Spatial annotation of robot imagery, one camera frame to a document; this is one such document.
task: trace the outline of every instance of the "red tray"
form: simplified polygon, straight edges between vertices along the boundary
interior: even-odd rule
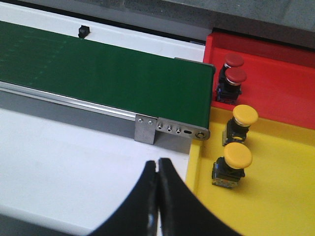
[[[259,116],[315,129],[315,53],[289,46],[214,32],[207,38],[204,62],[217,68],[212,106],[232,110],[215,101],[224,56],[238,53],[247,80],[236,105],[254,107]]]

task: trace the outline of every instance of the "green conveyor belt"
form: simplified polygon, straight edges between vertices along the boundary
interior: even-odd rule
[[[0,22],[0,81],[208,128],[211,65]]]

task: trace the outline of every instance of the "yellow tray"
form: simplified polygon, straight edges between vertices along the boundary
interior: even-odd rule
[[[244,143],[253,162],[231,190],[212,185],[211,179],[231,118],[231,111],[211,108],[210,139],[191,144],[188,187],[242,235],[315,235],[315,130],[260,118]]]

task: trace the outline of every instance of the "gray floor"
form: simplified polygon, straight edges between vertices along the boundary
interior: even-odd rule
[[[21,0],[205,40],[213,28],[315,49],[313,0]]]

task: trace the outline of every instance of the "red button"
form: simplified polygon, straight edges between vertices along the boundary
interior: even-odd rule
[[[247,78],[247,75],[244,70],[237,67],[228,68],[225,71],[226,78],[236,84],[244,82]]]
[[[229,53],[225,55],[225,63],[230,67],[239,67],[244,64],[244,59],[235,53]]]

